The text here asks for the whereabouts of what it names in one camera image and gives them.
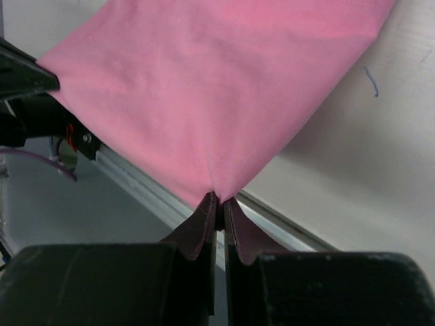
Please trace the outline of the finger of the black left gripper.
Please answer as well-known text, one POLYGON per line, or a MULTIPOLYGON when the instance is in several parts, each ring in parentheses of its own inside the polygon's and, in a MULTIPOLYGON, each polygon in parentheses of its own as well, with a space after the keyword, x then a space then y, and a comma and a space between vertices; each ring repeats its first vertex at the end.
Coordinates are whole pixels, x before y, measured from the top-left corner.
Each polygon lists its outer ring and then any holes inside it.
POLYGON ((1 100, 43 94, 60 89, 52 72, 36 59, 1 38, 1 100))

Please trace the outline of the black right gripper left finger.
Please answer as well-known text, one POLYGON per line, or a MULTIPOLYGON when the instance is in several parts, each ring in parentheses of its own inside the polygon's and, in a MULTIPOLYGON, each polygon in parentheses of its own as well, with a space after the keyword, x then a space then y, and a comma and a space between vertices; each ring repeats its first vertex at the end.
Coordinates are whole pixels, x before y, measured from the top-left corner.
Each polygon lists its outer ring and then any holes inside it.
POLYGON ((27 247, 1 277, 2 325, 207 325, 216 235, 185 257, 172 238, 27 247))

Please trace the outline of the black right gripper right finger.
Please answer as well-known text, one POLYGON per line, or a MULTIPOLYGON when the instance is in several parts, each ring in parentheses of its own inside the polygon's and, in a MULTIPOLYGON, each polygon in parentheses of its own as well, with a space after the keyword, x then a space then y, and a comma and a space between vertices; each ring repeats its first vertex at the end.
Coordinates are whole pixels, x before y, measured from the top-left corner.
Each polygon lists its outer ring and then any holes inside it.
POLYGON ((290 251, 222 207, 230 325, 433 325, 434 293, 399 253, 290 251))

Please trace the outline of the pink t-shirt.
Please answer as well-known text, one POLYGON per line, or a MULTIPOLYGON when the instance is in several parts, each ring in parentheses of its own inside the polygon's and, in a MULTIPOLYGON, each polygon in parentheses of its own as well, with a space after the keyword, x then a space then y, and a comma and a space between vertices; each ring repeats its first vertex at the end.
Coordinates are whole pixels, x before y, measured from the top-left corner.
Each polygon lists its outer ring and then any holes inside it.
POLYGON ((40 59, 53 97, 186 203, 227 200, 377 38, 392 1, 108 1, 40 59))

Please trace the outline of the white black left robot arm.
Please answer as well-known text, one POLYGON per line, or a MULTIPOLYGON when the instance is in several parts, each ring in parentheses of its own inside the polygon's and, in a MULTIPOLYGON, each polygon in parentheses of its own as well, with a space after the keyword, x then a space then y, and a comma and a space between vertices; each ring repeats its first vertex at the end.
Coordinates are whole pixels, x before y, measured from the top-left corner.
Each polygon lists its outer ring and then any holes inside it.
POLYGON ((74 118, 50 95, 59 89, 55 74, 1 38, 1 145, 23 147, 27 139, 65 136, 74 118))

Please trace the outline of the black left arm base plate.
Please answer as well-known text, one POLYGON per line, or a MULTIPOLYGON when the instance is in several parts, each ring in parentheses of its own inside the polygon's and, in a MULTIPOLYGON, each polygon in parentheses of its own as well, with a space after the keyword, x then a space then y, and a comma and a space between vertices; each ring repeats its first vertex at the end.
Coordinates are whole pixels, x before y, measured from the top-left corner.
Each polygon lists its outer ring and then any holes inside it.
POLYGON ((101 140, 78 120, 67 122, 65 139, 74 151, 80 152, 89 160, 96 160, 102 145, 101 140))

